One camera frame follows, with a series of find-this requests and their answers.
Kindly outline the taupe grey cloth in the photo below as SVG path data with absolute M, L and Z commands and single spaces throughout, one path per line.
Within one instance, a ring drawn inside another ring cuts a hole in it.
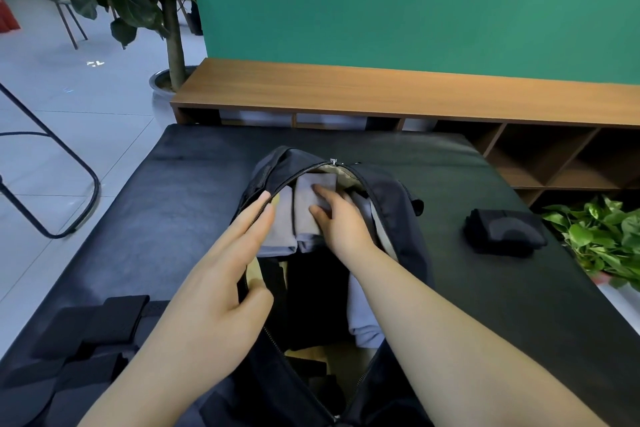
M 320 185 L 327 190 L 335 191 L 336 184 L 337 175 L 333 173 L 308 172 L 297 178 L 293 194 L 293 211 L 294 231 L 298 241 L 321 238 L 321 229 L 310 212 L 312 205 L 320 206 L 326 212 L 331 211 L 329 203 L 314 191 L 313 186 Z

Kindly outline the person's right forearm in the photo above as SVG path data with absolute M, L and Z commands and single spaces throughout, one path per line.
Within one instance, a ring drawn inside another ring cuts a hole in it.
M 373 244 L 340 258 L 435 427 L 608 427 L 546 369 Z

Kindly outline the low wooden shelf unit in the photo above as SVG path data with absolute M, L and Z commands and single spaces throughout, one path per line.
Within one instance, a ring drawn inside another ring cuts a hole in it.
M 240 125 L 221 110 L 409 119 L 460 134 L 524 202 L 604 192 L 640 206 L 640 85 L 205 58 L 170 102 L 178 123 Z

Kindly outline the blue-grey folded cloth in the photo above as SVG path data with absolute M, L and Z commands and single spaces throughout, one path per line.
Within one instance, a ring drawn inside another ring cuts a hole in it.
M 310 253 L 325 245 L 323 234 L 313 241 L 298 241 L 294 231 L 294 188 L 285 186 L 272 200 L 275 219 L 266 240 L 261 245 L 259 258 L 286 257 L 296 252 Z

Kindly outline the small green leafy plant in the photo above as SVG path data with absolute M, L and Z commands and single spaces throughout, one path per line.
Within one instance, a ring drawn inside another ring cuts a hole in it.
M 626 211 L 602 195 L 576 206 L 550 204 L 541 218 L 591 279 L 640 293 L 640 208 Z

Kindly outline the black metal chair frame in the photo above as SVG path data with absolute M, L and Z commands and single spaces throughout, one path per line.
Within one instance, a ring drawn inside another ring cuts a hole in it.
M 23 104 L 5 85 L 0 83 L 0 93 L 3 94 L 13 105 L 30 119 L 40 130 L 39 131 L 5 131 L 0 132 L 0 137 L 33 136 L 43 137 L 52 140 L 58 145 L 73 161 L 88 173 L 92 180 L 92 193 L 89 196 L 88 204 L 81 213 L 72 221 L 66 229 L 58 234 L 51 233 L 31 211 L 18 199 L 18 197 L 6 186 L 3 177 L 0 175 L 0 194 L 3 195 L 13 207 L 44 237 L 57 240 L 64 239 L 75 234 L 83 223 L 94 213 L 98 204 L 101 183 L 93 169 L 84 162 L 70 147 L 68 147 L 46 124 L 44 124 L 31 110 Z

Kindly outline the white round plant pot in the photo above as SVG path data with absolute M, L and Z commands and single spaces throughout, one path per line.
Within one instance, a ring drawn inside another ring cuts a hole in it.
M 152 91 L 151 109 L 156 122 L 161 126 L 176 123 L 171 106 L 175 91 L 171 83 L 170 70 L 156 72 L 149 78 L 148 84 Z

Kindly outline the metal legged stool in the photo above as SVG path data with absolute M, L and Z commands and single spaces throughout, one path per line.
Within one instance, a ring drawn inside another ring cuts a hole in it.
M 62 24 L 65 27 L 68 38 L 73 48 L 76 51 L 79 50 L 79 43 L 75 36 L 75 33 L 73 32 L 70 22 L 73 22 L 83 41 L 88 41 L 89 37 L 84 30 L 84 27 L 82 27 L 81 23 L 79 22 L 79 19 L 77 18 L 76 13 L 72 8 L 71 2 L 69 0 L 58 0 L 54 2 L 54 5 L 62 21 Z

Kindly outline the person's left forearm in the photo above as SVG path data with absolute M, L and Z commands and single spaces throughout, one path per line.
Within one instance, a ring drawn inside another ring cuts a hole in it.
M 78 427 L 174 427 L 225 376 L 217 361 L 217 340 L 210 321 L 198 325 L 166 312 Z

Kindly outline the black folded cloth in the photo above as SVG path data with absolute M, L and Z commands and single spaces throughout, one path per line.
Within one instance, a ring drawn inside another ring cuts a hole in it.
M 462 231 L 481 254 L 527 258 L 548 245 L 541 219 L 530 212 L 475 208 Z
M 82 343 L 91 346 L 131 343 L 141 312 L 149 299 L 148 295 L 106 299 L 89 320 Z
M 128 363 L 128 359 L 122 353 L 110 353 L 66 363 L 58 375 L 54 392 L 96 384 L 109 385 L 117 379 Z
M 54 389 L 65 363 L 64 359 L 46 360 L 13 369 L 0 384 L 0 391 L 42 382 Z
M 39 360 L 58 360 L 74 356 L 81 347 L 84 332 L 98 309 L 98 306 L 60 309 L 39 336 L 30 356 Z

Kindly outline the light blue folded cloth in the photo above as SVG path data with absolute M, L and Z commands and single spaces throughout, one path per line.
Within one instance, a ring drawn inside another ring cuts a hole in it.
M 385 335 L 369 306 L 364 290 L 353 274 L 349 274 L 346 303 L 349 333 L 358 348 L 378 349 Z

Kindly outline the person's left hand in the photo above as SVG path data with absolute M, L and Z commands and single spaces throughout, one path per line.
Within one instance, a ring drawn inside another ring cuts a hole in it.
M 210 321 L 218 333 L 217 358 L 226 362 L 244 358 L 265 324 L 243 318 L 237 284 L 251 263 L 246 267 L 211 264 L 209 250 L 189 273 L 167 311 L 170 318 L 188 319 L 198 325 Z

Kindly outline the red object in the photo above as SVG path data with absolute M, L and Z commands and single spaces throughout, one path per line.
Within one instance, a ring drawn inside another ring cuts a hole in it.
M 5 0 L 0 0 L 0 34 L 20 30 L 20 24 L 14 17 Z

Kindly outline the person's right hand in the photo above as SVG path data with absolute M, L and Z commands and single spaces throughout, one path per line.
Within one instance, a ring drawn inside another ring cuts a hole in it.
M 314 191 L 331 206 L 332 224 L 328 233 L 322 233 L 333 254 L 350 270 L 371 255 L 376 246 L 364 218 L 346 191 L 327 190 L 320 185 Z

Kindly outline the dark navy backpack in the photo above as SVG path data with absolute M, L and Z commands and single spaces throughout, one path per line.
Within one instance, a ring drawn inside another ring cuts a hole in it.
M 236 218 L 308 172 L 337 175 L 376 247 L 430 286 L 418 217 L 424 204 L 388 172 L 279 147 L 256 165 Z M 386 342 L 358 348 L 346 317 L 349 271 L 327 245 L 256 259 L 237 284 L 262 278 L 273 308 L 241 365 L 199 402 L 205 427 L 434 427 Z

